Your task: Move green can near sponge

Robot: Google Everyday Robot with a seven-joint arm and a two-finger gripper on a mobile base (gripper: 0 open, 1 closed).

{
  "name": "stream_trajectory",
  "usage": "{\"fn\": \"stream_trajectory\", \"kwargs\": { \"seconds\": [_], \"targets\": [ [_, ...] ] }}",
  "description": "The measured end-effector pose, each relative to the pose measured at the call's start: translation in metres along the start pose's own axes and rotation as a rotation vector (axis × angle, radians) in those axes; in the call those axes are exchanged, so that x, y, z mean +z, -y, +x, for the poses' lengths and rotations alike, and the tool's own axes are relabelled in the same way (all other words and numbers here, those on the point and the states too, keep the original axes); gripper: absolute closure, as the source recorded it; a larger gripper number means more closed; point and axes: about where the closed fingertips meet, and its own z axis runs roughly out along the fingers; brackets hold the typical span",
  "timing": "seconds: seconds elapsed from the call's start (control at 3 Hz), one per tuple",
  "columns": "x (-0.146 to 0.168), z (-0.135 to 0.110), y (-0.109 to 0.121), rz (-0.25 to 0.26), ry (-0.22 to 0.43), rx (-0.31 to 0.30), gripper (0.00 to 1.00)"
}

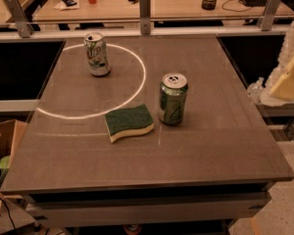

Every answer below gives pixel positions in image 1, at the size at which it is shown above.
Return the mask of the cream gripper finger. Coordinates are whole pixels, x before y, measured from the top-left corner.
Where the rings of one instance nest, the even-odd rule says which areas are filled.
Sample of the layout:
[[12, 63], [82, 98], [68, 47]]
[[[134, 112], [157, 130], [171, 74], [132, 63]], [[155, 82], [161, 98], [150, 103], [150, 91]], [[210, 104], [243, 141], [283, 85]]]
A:
[[284, 41], [278, 56], [278, 67], [281, 71], [286, 71], [294, 57], [294, 21], [291, 23], [285, 34]]
[[285, 72], [271, 88], [270, 95], [284, 101], [294, 100], [294, 56], [287, 65]]

